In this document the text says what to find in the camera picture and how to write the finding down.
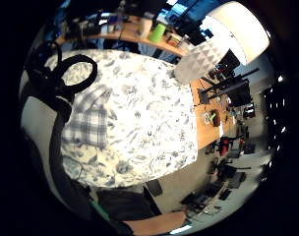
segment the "cup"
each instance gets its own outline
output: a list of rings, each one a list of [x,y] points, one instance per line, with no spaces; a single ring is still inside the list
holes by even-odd
[[[158,24],[156,28],[151,33],[149,40],[152,42],[160,42],[162,39],[162,36],[166,30],[166,26],[163,24]]]

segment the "white wall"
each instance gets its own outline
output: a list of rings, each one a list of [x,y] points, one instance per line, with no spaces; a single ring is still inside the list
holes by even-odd
[[[259,68],[260,70],[247,77],[250,82],[251,94],[260,93],[274,83],[274,69],[269,61],[268,56],[264,53],[249,65],[240,65],[234,70],[236,75],[243,75],[256,68]]]

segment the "wooden desk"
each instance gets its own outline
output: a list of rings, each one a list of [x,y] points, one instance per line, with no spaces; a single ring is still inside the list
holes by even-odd
[[[187,51],[184,51],[178,47],[174,47],[166,42],[166,37],[164,36],[160,42],[152,42],[149,40],[150,33],[147,38],[139,38],[137,37],[137,29],[138,29],[138,18],[134,16],[130,16],[129,23],[124,23],[124,27],[122,30],[114,31],[114,32],[107,32],[107,26],[103,26],[103,30],[99,34],[94,34],[90,36],[86,36],[87,39],[95,39],[95,38],[107,38],[107,39],[122,39],[125,41],[131,42],[140,42],[144,44],[148,44],[150,46],[157,47],[158,49],[165,50],[171,52],[177,56],[184,56],[186,55]],[[66,39],[61,36],[57,39],[58,43],[63,43]]]
[[[197,105],[200,103],[198,89],[207,89],[210,87],[210,84],[200,79],[191,82],[191,91],[194,99],[194,104]],[[227,95],[223,95],[221,97],[221,101],[217,101],[216,99],[212,99],[209,104],[197,105],[195,107],[195,112],[197,116],[197,132],[198,132],[198,148],[204,148],[209,145],[213,141],[220,138],[219,127],[214,127],[212,123],[205,123],[206,112],[210,112],[213,109],[217,109],[220,114],[220,121],[222,122],[222,130],[223,133],[228,132],[230,129],[234,127],[232,117],[226,111],[226,98]]]

